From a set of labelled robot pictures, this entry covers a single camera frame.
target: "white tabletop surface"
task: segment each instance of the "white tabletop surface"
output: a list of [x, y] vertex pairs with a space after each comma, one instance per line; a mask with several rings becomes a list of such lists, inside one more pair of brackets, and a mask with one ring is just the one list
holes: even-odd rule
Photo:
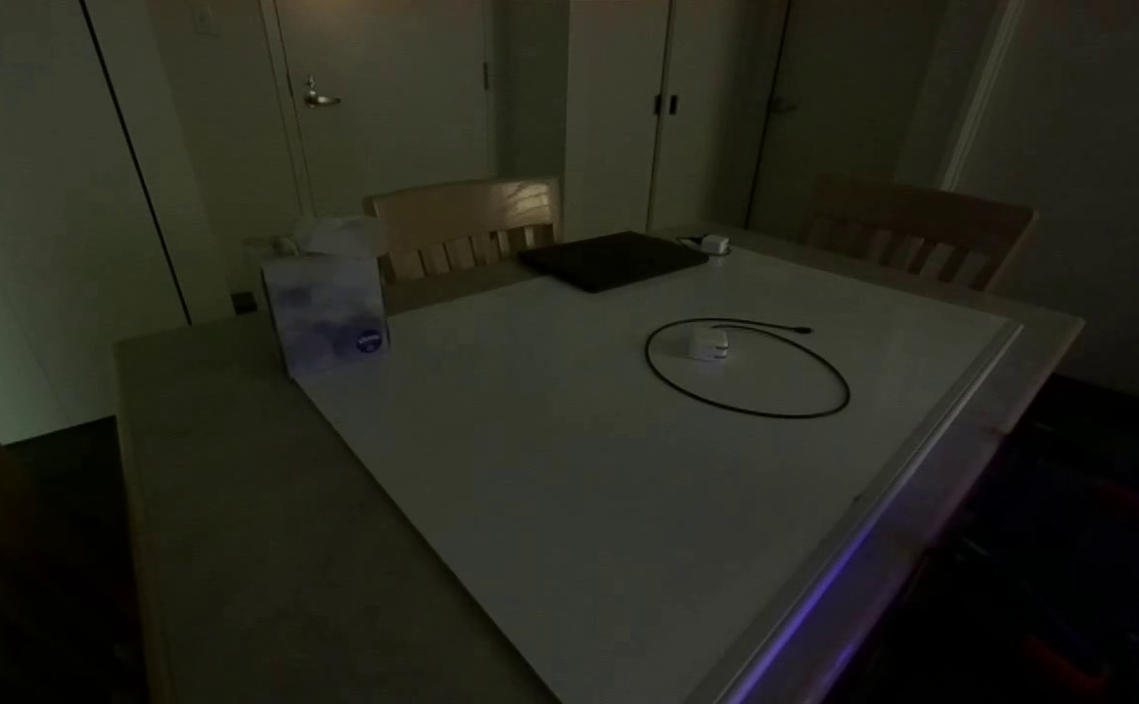
[[[673, 396], [643, 341], [710, 312], [810, 323], [852, 402], [778, 423]], [[757, 619], [806, 599], [1019, 333], [736, 251], [611, 292], [538, 277], [403, 312], [385, 355], [301, 385], [557, 697], [684, 700], [740, 675]], [[763, 378], [763, 402], [823, 396], [797, 355]]]

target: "chair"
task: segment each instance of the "chair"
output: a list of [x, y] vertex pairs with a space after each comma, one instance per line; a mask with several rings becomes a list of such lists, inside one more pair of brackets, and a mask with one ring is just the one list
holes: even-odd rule
[[145, 690], [134, 578], [106, 574], [0, 451], [0, 700]]
[[367, 199], [391, 280], [491, 264], [560, 237], [557, 178], [457, 178]]
[[801, 243], [990, 290], [1032, 218], [1032, 205], [828, 174], [819, 183]]

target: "black cable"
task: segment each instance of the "black cable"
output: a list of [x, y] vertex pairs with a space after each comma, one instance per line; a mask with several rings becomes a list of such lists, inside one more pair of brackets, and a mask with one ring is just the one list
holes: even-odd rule
[[[678, 378], [671, 378], [654, 363], [654, 341], [660, 333], [671, 333], [671, 328], [690, 328], [690, 323], [740, 328], [740, 333], [757, 333], [757, 336], [767, 336], [775, 344], [797, 348], [801, 355], [810, 355], [819, 368], [827, 368], [839, 378], [840, 398], [835, 405], [823, 405], [823, 410], [763, 410], [763, 405], [736, 405], [736, 402], [721, 402], [721, 398], [698, 396], [698, 391], [682, 385]], [[840, 368], [835, 368], [814, 348], [806, 348], [806, 344], [797, 344], [789, 336], [778, 336], [778, 333], [810, 336], [814, 328], [806, 328], [806, 323], [749, 321], [749, 316], [682, 316], [682, 321], [667, 321], [667, 323], [656, 323], [656, 328], [646, 333], [643, 358], [646, 358], [648, 376], [660, 378], [667, 385], [673, 385], [678, 396], [698, 398], [705, 405], [721, 405], [728, 414], [751, 414], [751, 417], [828, 417], [828, 414], [840, 414], [851, 405], [851, 378], [840, 376]]]

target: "table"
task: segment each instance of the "table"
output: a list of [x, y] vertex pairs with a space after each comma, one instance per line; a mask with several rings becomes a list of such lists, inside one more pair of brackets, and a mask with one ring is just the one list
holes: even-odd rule
[[[862, 263], [749, 237], [789, 263], [899, 284], [1020, 321], [990, 378], [828, 556], [736, 690], [814, 697], [899, 574], [952, 514], [990, 451], [1076, 341], [1080, 321], [918, 284]], [[514, 264], [391, 290], [391, 308], [519, 280]], [[123, 344], [123, 447], [145, 595], [154, 688], [166, 700], [548, 700], [551, 690], [440, 556], [278, 371], [265, 321]]]

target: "cabinet door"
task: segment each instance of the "cabinet door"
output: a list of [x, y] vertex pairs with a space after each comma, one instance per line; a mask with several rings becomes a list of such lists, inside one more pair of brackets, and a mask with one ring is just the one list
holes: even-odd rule
[[646, 228], [671, 0], [570, 0], [566, 233]]
[[113, 341], [184, 308], [85, 16], [0, 0], [0, 438], [113, 410]]
[[673, 0], [654, 228], [742, 222], [783, 0]]

